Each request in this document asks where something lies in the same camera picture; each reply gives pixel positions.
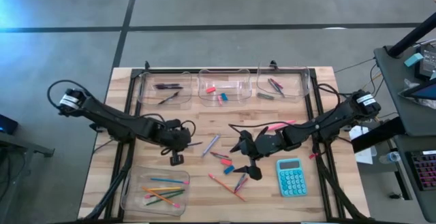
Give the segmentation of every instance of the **clear plastic bin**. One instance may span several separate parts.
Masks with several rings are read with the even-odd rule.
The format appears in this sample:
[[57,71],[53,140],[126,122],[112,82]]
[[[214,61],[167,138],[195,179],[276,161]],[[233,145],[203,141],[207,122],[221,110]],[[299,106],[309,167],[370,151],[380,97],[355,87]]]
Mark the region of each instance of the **clear plastic bin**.
[[[236,71],[200,70],[198,73],[198,97],[205,106],[243,106],[251,97],[250,71],[240,69]],[[206,90],[215,87],[215,91]],[[224,93],[227,101],[219,102]]]
[[[281,93],[271,84],[271,81],[283,87],[279,89]],[[280,67],[279,70],[275,70],[260,63],[256,85],[257,92],[270,95],[274,99],[298,101],[310,92],[310,71],[307,67]]]
[[[121,207],[124,210],[130,211],[168,214],[176,217],[182,215],[188,204],[189,185],[151,180],[152,177],[189,182],[189,174],[184,171],[158,170],[133,166],[127,175],[126,184],[124,184]],[[145,196],[150,195],[150,193],[144,191],[142,187],[182,187],[185,190],[183,194],[170,198],[171,202],[179,204],[180,208],[174,207],[165,201],[160,201],[156,204],[150,204],[147,206],[147,203],[157,200],[157,198],[146,198]]]
[[[190,109],[192,98],[192,75],[182,74],[141,74],[142,89],[139,89],[138,101],[146,108],[153,109]],[[159,89],[161,84],[178,84],[181,89]]]

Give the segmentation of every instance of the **teal calculator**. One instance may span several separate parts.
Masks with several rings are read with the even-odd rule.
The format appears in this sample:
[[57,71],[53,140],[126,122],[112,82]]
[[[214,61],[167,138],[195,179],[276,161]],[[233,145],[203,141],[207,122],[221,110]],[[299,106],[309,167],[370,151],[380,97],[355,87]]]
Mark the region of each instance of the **teal calculator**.
[[284,197],[307,195],[305,174],[300,159],[280,159],[276,164],[279,188]]

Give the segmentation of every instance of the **wooden table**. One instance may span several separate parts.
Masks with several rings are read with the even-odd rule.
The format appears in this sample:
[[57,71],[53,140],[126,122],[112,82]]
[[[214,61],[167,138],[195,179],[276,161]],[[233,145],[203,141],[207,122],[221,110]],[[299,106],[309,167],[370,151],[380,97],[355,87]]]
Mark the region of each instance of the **wooden table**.
[[[337,89],[333,68],[315,67],[318,83],[327,83]],[[131,68],[114,69],[108,89],[106,104],[123,110],[127,96],[127,87]],[[181,121],[190,119],[197,125],[196,134],[192,142],[204,142],[202,145],[187,148],[183,151],[185,163],[172,167],[169,156],[161,156],[161,148],[137,140],[133,165],[152,167],[166,170],[185,170],[191,176],[189,204],[184,214],[179,217],[162,216],[145,212],[126,211],[124,221],[141,222],[260,222],[260,221],[325,221],[324,208],[320,192],[315,160],[310,160],[312,141],[309,138],[302,146],[290,152],[278,152],[268,158],[258,161],[262,169],[263,179],[256,181],[249,179],[240,194],[247,200],[239,198],[226,191],[222,186],[208,177],[213,173],[230,187],[234,187],[240,174],[223,173],[223,166],[216,158],[207,155],[201,158],[202,151],[208,146],[215,134],[220,133],[221,139],[213,146],[213,150],[221,153],[228,152],[238,141],[238,134],[228,127],[228,123],[239,125],[256,125],[271,121],[297,120],[298,123],[307,121],[307,111],[304,99],[294,102],[269,101],[259,99],[257,93],[256,75],[252,74],[251,82],[253,95],[245,106],[206,107],[200,103],[197,94],[197,75],[193,75],[193,97],[190,110],[147,110],[142,108],[141,114],[158,112],[165,119],[178,118]],[[328,111],[337,104],[335,95],[321,91],[324,110]],[[254,136],[262,128],[248,129]],[[107,134],[99,134],[95,146],[108,141]],[[352,203],[369,216],[367,201],[362,188],[359,171],[352,145],[342,140],[332,144],[332,151],[336,163],[339,183]],[[84,217],[94,208],[102,198],[110,184],[110,176],[116,152],[116,143],[111,143],[93,155],[87,183],[84,188],[79,217]],[[305,172],[308,194],[305,197],[281,197],[277,183],[275,164],[279,159],[299,158]],[[231,154],[236,168],[249,164],[246,156],[240,153]],[[113,214],[119,206],[119,197],[115,196]],[[330,203],[333,215],[337,217],[334,195],[329,186]]]

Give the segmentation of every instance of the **pink marker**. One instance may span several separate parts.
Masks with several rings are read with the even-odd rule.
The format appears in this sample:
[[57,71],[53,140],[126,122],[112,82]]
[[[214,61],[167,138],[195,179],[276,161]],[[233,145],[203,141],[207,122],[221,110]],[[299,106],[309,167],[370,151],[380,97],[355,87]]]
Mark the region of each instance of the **pink marker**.
[[[290,124],[293,124],[293,123],[295,123],[296,121],[286,121],[287,123],[290,123]],[[273,125],[273,126],[268,126],[268,131],[272,131],[272,130],[276,130],[276,129],[280,129],[280,128],[283,128],[283,127],[286,127],[287,126],[287,124],[284,124],[284,123],[277,123],[276,125]]]

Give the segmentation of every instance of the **pink eraser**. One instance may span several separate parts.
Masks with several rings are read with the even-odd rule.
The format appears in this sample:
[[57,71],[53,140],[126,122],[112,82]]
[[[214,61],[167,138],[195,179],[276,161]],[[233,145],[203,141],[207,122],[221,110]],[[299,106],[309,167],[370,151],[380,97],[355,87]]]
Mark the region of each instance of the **pink eraser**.
[[227,165],[227,166],[231,166],[232,165],[232,162],[230,160],[227,160],[227,159],[222,159],[221,163],[224,164],[224,165]]
[[216,91],[216,88],[215,88],[215,87],[212,87],[212,88],[206,89],[206,93],[211,93],[211,92],[213,92],[213,91]]
[[[296,121],[286,121],[287,123],[290,123],[290,124],[293,124],[293,123],[295,123]],[[280,128],[282,128],[282,127],[286,127],[287,125],[286,124],[284,124],[284,123],[278,123],[278,124],[276,124],[276,125],[273,125],[273,126],[268,126],[268,131],[272,131],[272,130],[276,130],[276,129],[280,129]]]

